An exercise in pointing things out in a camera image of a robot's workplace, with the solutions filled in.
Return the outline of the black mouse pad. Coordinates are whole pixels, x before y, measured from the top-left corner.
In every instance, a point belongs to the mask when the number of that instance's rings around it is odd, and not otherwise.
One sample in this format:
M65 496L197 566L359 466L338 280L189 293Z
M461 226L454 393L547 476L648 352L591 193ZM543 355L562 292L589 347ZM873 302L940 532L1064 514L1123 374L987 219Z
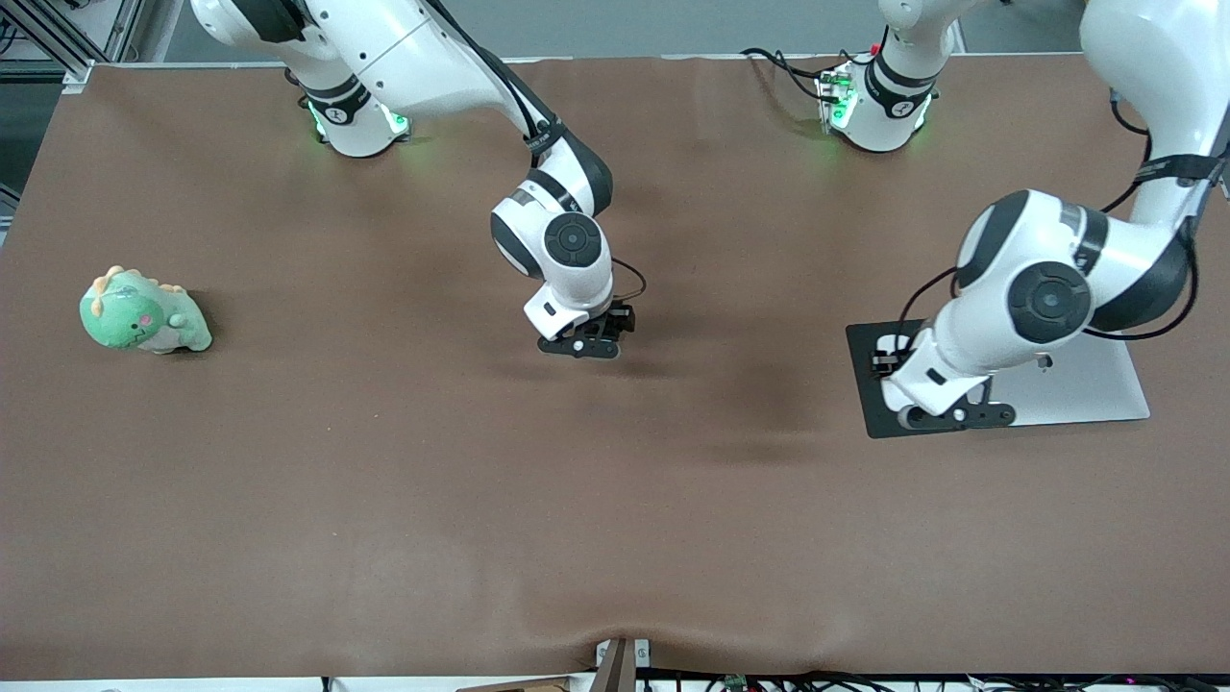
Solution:
M918 332L922 320L907 320L903 333L914 334ZM847 342L849 363L852 368L852 377L859 395L859 404L863 415L863 425L868 438L908 438L930 436L938 433L910 433L898 425L898 413L891 411L884 403L879 380L870 376L870 355L875 349L875 342L881 334L897 333L897 321L877 321L877 323L847 324L845 328L845 340Z

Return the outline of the brown table cover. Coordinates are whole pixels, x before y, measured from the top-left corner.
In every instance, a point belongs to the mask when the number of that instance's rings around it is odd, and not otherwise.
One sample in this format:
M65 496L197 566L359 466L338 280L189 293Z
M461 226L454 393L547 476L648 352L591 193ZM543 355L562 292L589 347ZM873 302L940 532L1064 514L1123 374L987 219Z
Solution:
M106 68L0 251L0 680L550 675L611 635L716 674L1230 674L1230 203L1146 422L870 439L847 324L970 220L1101 206L1141 141L1079 57L950 61L876 157L755 61L538 61L649 277L616 360L550 358L488 214L493 112L371 161L280 70ZM212 345L106 349L114 264Z

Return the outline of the silver laptop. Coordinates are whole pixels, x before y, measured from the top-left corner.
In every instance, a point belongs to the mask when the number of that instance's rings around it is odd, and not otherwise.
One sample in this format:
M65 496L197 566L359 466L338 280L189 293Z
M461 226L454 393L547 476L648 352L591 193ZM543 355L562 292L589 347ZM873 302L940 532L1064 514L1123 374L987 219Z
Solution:
M1150 415L1128 345L1080 334L1049 355L1002 369L990 399L1011 406L1015 428L1133 422Z

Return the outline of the green plush dinosaur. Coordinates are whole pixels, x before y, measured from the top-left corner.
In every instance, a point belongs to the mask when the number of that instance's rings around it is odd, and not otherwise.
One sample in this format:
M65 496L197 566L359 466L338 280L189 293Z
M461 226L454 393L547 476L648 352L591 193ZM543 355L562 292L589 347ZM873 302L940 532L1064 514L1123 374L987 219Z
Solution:
M187 289L121 264L89 285L79 313L89 337L106 349L169 355L212 345L205 316Z

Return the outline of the aluminium frame rail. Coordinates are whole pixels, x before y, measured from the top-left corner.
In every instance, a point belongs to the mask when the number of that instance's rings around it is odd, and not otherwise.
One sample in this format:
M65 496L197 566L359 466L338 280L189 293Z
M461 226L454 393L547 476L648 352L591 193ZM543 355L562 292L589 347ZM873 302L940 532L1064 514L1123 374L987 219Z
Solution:
M102 64L125 61L144 0L0 0L0 85L79 93Z

